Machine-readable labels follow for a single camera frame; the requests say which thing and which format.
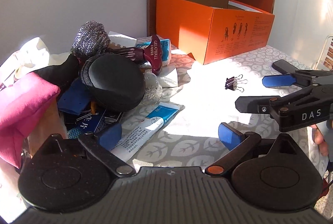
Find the binder clip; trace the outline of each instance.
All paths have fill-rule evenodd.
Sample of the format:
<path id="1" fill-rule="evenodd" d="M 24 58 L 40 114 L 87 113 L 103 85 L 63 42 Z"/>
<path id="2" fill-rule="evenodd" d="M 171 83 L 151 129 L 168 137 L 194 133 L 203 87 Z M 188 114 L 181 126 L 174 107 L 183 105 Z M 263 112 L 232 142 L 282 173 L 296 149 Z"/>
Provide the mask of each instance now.
<path id="1" fill-rule="evenodd" d="M 225 89 L 229 89 L 232 91 L 238 90 L 240 92 L 244 92 L 244 88 L 239 86 L 239 84 L 246 84 L 247 79 L 243 79 L 243 75 L 239 75 L 237 77 L 231 77 L 227 78 L 227 81 L 225 82 Z"/>

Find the leaf pattern tablecloth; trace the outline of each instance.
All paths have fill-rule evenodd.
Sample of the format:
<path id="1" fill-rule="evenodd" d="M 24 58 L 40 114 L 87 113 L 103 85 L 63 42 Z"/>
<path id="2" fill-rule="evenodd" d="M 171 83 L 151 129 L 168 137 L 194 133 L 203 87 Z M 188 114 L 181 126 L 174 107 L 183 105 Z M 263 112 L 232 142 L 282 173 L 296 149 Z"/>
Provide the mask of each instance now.
<path id="1" fill-rule="evenodd" d="M 265 75 L 278 74 L 271 64 L 285 59 L 299 69 L 303 64 L 279 50 L 266 46 L 241 55 L 200 65 L 188 55 L 173 47 L 170 64 L 175 65 L 179 86 L 163 88 L 161 101 L 181 105 L 181 110 L 166 126 L 152 136 L 128 161 L 138 160 L 150 166 L 201 166 L 207 167 L 228 150 L 219 141 L 217 128 L 227 122 L 241 132 L 254 131 L 263 138 L 275 138 L 280 133 L 276 121 L 269 115 L 241 114 L 234 106 L 239 96 L 279 95 L 296 91 L 295 86 L 277 89 L 265 88 L 261 79 Z M 226 78 L 243 74 L 248 80 L 244 92 L 225 90 Z M 122 119 L 123 135 L 129 133 L 156 105 L 139 105 Z M 328 158 L 323 157 L 312 141 L 310 127 L 289 132 L 321 175 L 324 175 Z"/>

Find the pink fabric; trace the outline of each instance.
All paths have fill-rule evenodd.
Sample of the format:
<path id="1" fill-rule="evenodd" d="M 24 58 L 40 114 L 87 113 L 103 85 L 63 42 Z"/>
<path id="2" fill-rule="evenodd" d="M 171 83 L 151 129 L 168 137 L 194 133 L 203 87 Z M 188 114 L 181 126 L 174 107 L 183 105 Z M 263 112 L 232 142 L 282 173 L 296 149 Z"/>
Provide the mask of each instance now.
<path id="1" fill-rule="evenodd" d="M 29 73 L 0 91 L 0 157 L 21 165 L 22 142 L 35 128 L 60 88 Z"/>

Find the human hand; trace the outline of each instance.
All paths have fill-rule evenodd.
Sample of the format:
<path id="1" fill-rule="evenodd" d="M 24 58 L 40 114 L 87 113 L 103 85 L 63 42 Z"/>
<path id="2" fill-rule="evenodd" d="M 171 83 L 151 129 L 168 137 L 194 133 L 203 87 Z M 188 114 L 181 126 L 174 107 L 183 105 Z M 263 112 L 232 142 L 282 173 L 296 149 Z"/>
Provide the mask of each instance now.
<path id="1" fill-rule="evenodd" d="M 319 147 L 319 151 L 323 156 L 328 156 L 328 145 L 324 141 L 324 137 L 319 131 L 318 127 L 316 125 L 311 125 L 312 129 L 314 129 L 314 143 L 316 143 Z"/>

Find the open box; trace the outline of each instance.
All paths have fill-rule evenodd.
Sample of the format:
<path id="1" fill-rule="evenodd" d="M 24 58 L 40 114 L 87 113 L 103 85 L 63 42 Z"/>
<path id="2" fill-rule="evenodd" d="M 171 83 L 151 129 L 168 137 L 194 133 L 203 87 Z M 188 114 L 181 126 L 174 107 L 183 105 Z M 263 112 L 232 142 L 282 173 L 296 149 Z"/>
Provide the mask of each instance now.
<path id="1" fill-rule="evenodd" d="M 201 64 L 266 46 L 274 15 L 233 0 L 157 0 L 156 32 Z"/>

